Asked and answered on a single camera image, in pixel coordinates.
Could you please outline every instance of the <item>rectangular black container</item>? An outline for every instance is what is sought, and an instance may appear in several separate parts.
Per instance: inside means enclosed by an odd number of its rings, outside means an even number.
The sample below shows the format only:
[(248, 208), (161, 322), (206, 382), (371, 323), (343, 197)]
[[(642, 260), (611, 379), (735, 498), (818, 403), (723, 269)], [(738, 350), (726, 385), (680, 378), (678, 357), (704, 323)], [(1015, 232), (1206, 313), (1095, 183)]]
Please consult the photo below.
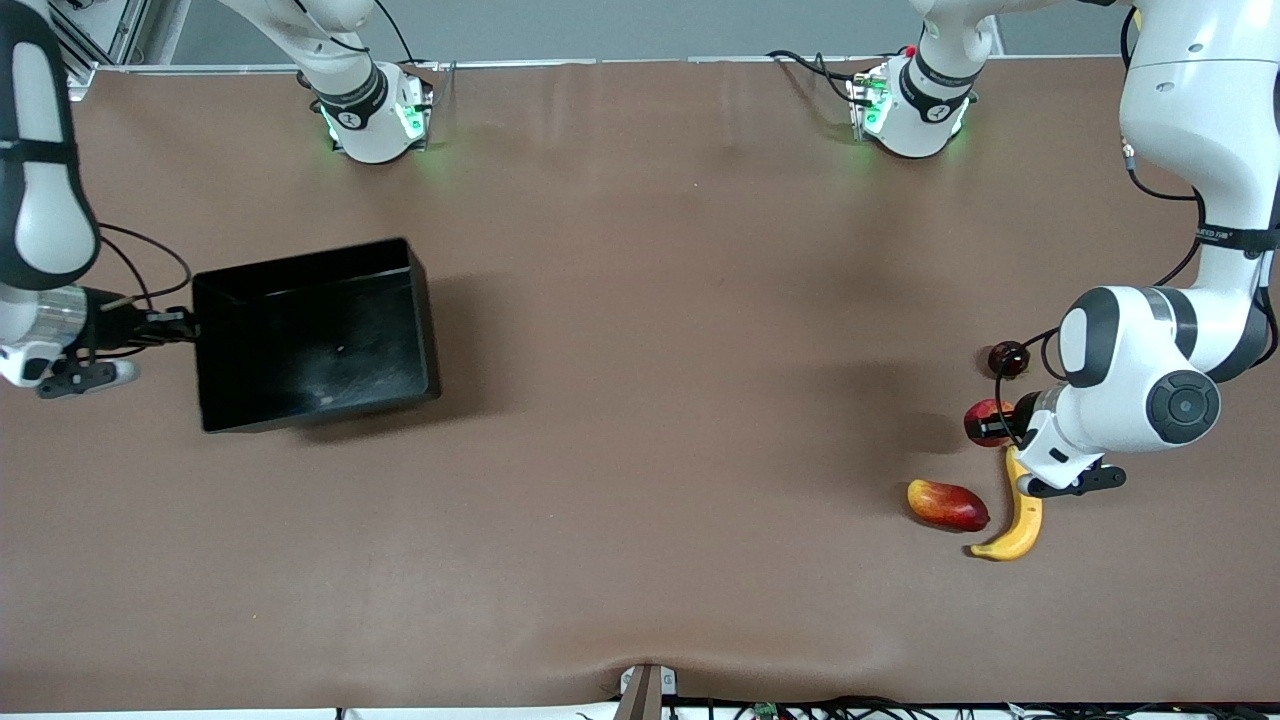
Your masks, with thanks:
[(440, 396), (426, 273), (403, 238), (200, 273), (192, 310), (205, 432)]

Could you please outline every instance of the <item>gray floor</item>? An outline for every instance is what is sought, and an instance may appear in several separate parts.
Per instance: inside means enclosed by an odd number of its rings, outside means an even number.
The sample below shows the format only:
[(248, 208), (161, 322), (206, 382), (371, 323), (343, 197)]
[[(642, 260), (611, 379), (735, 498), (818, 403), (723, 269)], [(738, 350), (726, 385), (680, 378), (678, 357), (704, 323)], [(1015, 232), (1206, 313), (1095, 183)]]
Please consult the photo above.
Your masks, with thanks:
[[(433, 60), (675, 59), (797, 53), (872, 55), (919, 33), (906, 0), (384, 0), (419, 56)], [(1123, 8), (1062, 3), (1002, 15), (1009, 54), (1115, 54)], [(361, 38), (398, 60), (396, 35), (375, 14)], [(174, 64), (287, 63), (216, 0), (191, 0)]]

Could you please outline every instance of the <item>banana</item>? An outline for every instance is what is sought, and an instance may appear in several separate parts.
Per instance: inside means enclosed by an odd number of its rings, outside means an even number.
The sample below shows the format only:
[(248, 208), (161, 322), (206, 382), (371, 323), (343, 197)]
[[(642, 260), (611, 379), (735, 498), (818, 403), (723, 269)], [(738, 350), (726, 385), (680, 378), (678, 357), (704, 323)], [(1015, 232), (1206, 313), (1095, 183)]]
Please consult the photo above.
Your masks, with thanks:
[(970, 544), (969, 552), (974, 557), (1018, 560), (1036, 547), (1036, 538), (1039, 537), (1041, 523), (1044, 519), (1044, 501), (1023, 495), (1018, 489), (1018, 479), (1027, 474), (1027, 468), (1014, 457), (1016, 450), (1015, 446), (1005, 450), (1005, 475), (1009, 479), (1009, 489), (1014, 493), (1014, 523), (1005, 534), (987, 544)]

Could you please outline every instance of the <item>black plastic tray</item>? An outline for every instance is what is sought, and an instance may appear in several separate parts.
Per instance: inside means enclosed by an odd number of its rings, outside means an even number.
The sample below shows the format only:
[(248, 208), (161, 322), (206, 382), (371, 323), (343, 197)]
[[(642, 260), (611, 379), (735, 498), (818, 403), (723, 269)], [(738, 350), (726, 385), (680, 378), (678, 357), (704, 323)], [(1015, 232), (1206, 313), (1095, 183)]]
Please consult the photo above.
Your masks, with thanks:
[(426, 273), (403, 238), (198, 273), (205, 432), (440, 396)]

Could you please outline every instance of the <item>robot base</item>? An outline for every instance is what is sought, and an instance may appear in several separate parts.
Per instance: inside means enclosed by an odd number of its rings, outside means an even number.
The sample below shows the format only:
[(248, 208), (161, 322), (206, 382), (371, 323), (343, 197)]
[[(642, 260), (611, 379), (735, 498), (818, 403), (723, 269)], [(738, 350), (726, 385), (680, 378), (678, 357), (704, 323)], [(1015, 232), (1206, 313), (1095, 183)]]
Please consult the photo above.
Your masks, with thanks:
[(919, 111), (902, 100), (899, 76), (910, 58), (891, 58), (855, 81), (846, 82), (849, 96), (865, 100), (870, 106), (850, 104), (850, 119), (854, 127), (854, 140), (878, 141), (886, 150), (904, 158), (928, 158), (946, 146), (964, 122), (965, 110), (972, 100), (965, 99), (952, 118), (927, 123)]
[(346, 128), (321, 109), (334, 151), (366, 164), (389, 163), (410, 150), (425, 150), (435, 95), (421, 78), (406, 73), (398, 65), (375, 65), (387, 76), (389, 92), (387, 101), (369, 118), (365, 128)]

